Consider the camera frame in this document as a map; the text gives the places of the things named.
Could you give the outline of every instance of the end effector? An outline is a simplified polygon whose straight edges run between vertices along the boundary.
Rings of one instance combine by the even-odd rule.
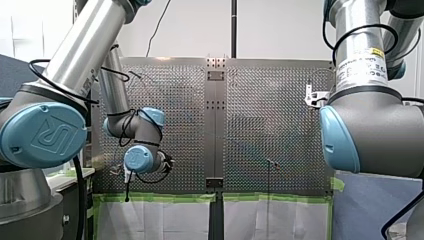
[[[168,172],[172,168],[172,159],[159,150],[162,140],[162,128],[165,115],[162,111],[145,107],[119,115],[109,115],[103,129],[108,135],[133,138],[137,144],[127,150],[124,156],[125,168],[137,174]]]

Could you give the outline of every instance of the silver robot arm segment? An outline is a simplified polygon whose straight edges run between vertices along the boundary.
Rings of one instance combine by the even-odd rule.
[[[410,47],[416,43],[414,38],[423,23],[424,17],[417,18],[400,18],[391,15],[389,26],[391,26],[399,34],[399,41],[393,51],[386,54],[387,75],[389,80],[400,79],[406,71],[404,57],[410,50]],[[394,44],[393,34],[384,33],[384,49],[388,49]]]
[[[387,7],[392,15],[393,9],[401,9],[405,16],[405,8],[396,4],[413,1],[337,0],[332,5],[330,22],[342,42],[336,49],[336,92],[321,108],[320,121],[325,160],[334,169],[412,178],[423,171],[423,108],[403,105],[402,96],[388,87],[380,29],[362,28],[346,36],[354,28],[380,24]],[[412,31],[401,31],[404,46],[387,54],[391,59],[402,54],[417,28]]]

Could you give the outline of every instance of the warning label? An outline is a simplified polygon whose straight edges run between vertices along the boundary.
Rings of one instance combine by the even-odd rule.
[[[361,54],[344,60],[337,69],[338,81],[387,81],[386,62],[375,54]]]
[[[355,51],[355,54],[365,54],[365,55],[372,54],[372,55],[384,58],[384,52],[378,48],[367,48],[362,51]]]

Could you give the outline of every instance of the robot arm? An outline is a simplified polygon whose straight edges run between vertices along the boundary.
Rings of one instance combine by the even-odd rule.
[[[391,26],[398,34],[399,41],[393,51],[386,54],[387,75],[389,80],[400,79],[405,74],[406,65],[404,57],[416,41],[424,17],[424,6],[422,1],[397,0],[389,1]],[[384,49],[389,49],[394,44],[393,34],[385,32],[383,36]]]
[[[46,79],[24,84],[9,106],[0,109],[0,165],[49,168],[74,157],[85,144],[85,97],[102,63],[120,70],[111,50],[119,30],[150,0],[90,0],[43,72]],[[134,138],[125,165],[136,173],[161,171],[158,154],[164,114],[153,108],[130,111],[124,84],[101,73],[108,113],[106,130]]]
[[[414,10],[413,14],[407,14],[406,5]],[[392,17],[390,21],[400,36],[398,45],[387,56],[396,59],[415,36],[424,15],[423,8],[418,0],[337,0],[332,3],[329,20],[336,28],[337,40],[342,40],[335,50],[336,91],[328,105],[321,108],[320,121],[324,156],[334,169],[412,178],[421,175],[423,108],[403,105],[402,96],[388,87],[388,73],[392,73],[386,67],[386,61],[390,60],[386,59],[384,50],[388,47],[384,46],[379,28],[367,27],[346,34],[354,28],[380,24],[380,15],[386,9],[396,18],[407,17],[408,20]],[[399,22],[409,22],[414,27],[409,28],[410,31],[398,29]],[[399,59],[387,66],[402,61]]]

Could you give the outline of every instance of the black pole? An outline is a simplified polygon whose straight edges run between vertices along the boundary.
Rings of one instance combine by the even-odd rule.
[[[237,0],[231,1],[231,58],[237,58]]]

